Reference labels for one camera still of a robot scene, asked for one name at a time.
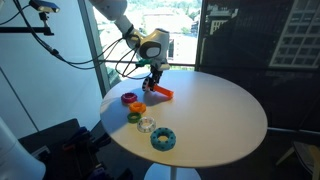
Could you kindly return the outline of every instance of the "red ring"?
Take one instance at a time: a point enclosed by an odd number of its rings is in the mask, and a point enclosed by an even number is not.
[[[125,93],[121,96],[121,101],[125,104],[130,104],[137,101],[137,95],[134,93]]]

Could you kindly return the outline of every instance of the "toy ring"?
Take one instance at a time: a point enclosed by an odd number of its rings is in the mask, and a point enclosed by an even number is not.
[[[137,112],[133,112],[133,113],[130,113],[128,116],[128,121],[129,123],[137,123],[139,121],[139,119],[141,118],[141,114],[140,113],[137,113]]]
[[[160,140],[159,137],[165,136],[166,140]],[[150,136],[152,146],[159,151],[167,151],[176,144],[176,136],[169,128],[158,128]]]
[[[146,111],[146,105],[141,102],[134,102],[129,105],[130,112],[138,112],[138,113],[144,113]]]
[[[124,103],[124,104],[130,104],[130,103],[133,103],[135,101],[137,101],[137,95],[134,94],[134,93],[125,93],[121,96],[121,101]]]
[[[143,117],[138,121],[137,128],[140,132],[152,132],[156,129],[156,121],[151,117]]]

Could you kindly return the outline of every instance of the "table leg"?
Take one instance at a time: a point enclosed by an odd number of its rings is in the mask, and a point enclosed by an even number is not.
[[[148,169],[145,180],[200,180],[194,168],[177,168],[154,163]]]

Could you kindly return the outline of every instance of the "floor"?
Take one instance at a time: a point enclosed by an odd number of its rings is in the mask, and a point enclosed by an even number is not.
[[[92,130],[92,134],[95,136],[100,136],[103,133],[104,130],[100,123]],[[300,165],[295,155],[275,167],[275,162],[289,149],[293,140],[320,145],[320,135],[318,134],[269,129],[260,147],[247,157],[228,165],[196,170],[203,180],[311,179],[311,175]],[[152,162],[127,152],[115,142],[101,148],[97,157],[106,165],[107,173],[115,178],[129,168],[133,173],[134,180],[142,180],[152,165]]]

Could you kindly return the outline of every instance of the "orange ring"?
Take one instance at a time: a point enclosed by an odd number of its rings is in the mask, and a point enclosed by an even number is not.
[[[146,105],[141,102],[134,102],[129,105],[130,112],[144,113],[146,108]]]

